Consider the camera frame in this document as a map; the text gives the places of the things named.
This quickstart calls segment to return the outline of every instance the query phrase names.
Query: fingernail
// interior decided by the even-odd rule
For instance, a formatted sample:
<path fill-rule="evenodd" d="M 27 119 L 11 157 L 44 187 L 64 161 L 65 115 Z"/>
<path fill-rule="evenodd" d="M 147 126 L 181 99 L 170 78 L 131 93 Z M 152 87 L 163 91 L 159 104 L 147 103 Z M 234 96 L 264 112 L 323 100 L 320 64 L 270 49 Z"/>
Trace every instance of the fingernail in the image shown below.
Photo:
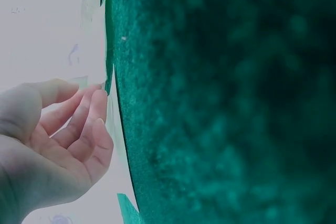
<path fill-rule="evenodd" d="M 97 119 L 98 123 L 103 124 L 105 126 L 104 120 L 102 118 Z"/>

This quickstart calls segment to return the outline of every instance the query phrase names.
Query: palm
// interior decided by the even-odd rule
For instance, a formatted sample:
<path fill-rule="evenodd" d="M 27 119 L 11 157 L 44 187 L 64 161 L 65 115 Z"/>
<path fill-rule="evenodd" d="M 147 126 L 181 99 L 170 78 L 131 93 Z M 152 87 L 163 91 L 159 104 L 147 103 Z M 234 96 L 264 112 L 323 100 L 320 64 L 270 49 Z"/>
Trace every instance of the palm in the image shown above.
<path fill-rule="evenodd" d="M 97 121 L 99 118 L 106 120 L 107 95 L 99 90 L 99 86 L 78 91 L 75 95 L 76 90 L 58 90 L 63 94 L 54 96 L 49 94 L 50 91 L 29 94 L 30 91 L 22 90 L 10 91 L 2 97 L 11 109 L 3 113 L 0 109 L 0 124 L 12 122 L 11 116 L 16 114 L 22 117 L 19 123 L 23 124 L 15 123 L 15 127 L 0 125 L 0 132 L 6 129 L 3 135 L 14 137 L 23 144 L 10 143 L 15 145 L 13 159 L 19 169 L 27 170 L 28 167 L 34 174 L 34 177 L 28 177 L 33 180 L 31 191 L 40 192 L 41 196 L 36 199 L 38 207 L 73 201 L 105 174 L 111 161 L 112 139 L 104 124 Z M 11 92 L 18 92 L 16 97 L 24 97 L 25 104 L 19 98 L 12 99 Z M 64 103 L 56 111 L 39 117 L 41 108 L 36 103 L 39 96 L 41 108 Z M 60 130 L 70 118 L 69 124 Z"/>

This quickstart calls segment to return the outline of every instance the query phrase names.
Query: teal felt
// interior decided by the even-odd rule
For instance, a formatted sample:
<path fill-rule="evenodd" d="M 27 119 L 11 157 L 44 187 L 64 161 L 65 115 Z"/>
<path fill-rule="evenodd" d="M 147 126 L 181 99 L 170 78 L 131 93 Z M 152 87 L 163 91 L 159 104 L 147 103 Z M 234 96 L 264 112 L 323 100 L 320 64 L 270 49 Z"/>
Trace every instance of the teal felt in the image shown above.
<path fill-rule="evenodd" d="M 125 194 L 118 194 L 118 201 L 124 224 L 144 224 L 140 214 L 136 211 Z"/>
<path fill-rule="evenodd" d="M 336 223 L 335 3 L 108 0 L 145 224 Z"/>

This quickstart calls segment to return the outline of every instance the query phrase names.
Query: white background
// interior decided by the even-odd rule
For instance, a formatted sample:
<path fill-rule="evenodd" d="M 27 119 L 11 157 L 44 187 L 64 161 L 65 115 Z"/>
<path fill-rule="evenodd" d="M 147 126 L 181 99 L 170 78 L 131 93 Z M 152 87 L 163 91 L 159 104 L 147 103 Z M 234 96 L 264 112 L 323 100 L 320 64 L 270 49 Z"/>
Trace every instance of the white background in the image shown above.
<path fill-rule="evenodd" d="M 0 91 L 22 82 L 94 74 L 68 56 L 79 42 L 82 0 L 0 0 Z M 83 57 L 79 50 L 75 59 Z M 57 106 L 44 109 L 43 113 Z M 23 224 L 122 223 L 117 152 L 105 177 L 79 200 L 32 212 Z"/>

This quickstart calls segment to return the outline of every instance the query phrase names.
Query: green felt sheet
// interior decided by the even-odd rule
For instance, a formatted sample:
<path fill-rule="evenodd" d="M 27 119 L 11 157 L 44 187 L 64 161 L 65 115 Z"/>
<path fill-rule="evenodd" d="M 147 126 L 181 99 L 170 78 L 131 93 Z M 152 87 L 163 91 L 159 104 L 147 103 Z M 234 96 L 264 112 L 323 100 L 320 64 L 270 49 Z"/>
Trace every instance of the green felt sheet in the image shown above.
<path fill-rule="evenodd" d="M 107 0 L 126 224 L 336 223 L 335 17 L 334 0 Z"/>

